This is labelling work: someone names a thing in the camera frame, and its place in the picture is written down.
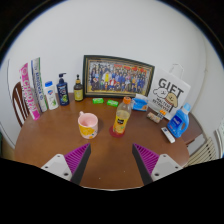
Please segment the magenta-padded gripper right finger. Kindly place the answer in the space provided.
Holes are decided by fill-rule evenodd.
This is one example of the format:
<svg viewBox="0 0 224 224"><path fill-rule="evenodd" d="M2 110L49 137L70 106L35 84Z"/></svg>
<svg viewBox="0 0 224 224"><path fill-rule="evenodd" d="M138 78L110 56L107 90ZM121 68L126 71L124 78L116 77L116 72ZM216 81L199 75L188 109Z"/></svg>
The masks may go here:
<svg viewBox="0 0 224 224"><path fill-rule="evenodd" d="M164 178L182 169L182 167L169 155L158 155L136 143L132 145L132 154L136 160L144 185Z"/></svg>

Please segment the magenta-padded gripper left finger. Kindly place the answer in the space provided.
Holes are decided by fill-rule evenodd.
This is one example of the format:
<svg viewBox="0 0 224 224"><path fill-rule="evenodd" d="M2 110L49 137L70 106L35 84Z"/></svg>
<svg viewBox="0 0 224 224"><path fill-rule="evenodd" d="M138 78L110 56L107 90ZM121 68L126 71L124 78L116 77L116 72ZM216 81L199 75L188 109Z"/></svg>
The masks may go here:
<svg viewBox="0 0 224 224"><path fill-rule="evenodd" d="M42 169L79 185L90 154L91 145L87 143L66 155L56 154Z"/></svg>

